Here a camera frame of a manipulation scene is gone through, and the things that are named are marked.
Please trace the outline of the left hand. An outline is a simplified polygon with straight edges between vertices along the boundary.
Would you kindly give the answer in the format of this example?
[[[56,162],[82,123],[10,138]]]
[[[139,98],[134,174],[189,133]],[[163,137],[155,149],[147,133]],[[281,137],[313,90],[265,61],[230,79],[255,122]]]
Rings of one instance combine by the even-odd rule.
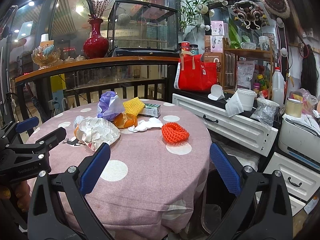
[[[27,212],[30,205],[30,186],[27,181],[20,182],[14,188],[14,195],[17,198],[17,206],[22,210],[22,212]],[[1,185],[0,197],[3,200],[9,200],[11,197],[11,191],[8,187]]]

